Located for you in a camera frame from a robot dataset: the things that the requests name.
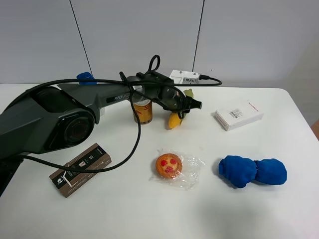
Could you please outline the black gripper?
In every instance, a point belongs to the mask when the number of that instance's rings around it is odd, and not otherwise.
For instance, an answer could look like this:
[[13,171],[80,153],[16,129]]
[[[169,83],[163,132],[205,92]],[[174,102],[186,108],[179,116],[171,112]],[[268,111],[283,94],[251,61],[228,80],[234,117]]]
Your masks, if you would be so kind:
[[202,108],[202,102],[184,96],[172,83],[146,82],[146,99],[171,112]]

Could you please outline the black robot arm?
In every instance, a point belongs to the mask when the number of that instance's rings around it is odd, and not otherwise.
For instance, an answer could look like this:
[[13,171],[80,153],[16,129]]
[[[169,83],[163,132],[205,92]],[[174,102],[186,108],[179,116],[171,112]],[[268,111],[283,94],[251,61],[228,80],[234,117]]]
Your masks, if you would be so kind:
[[202,102],[177,88],[157,72],[137,73],[120,81],[65,79],[30,88],[0,116],[0,189],[4,191],[20,164],[31,154],[43,154],[84,142],[100,121],[104,107],[128,100],[150,100],[180,116]]

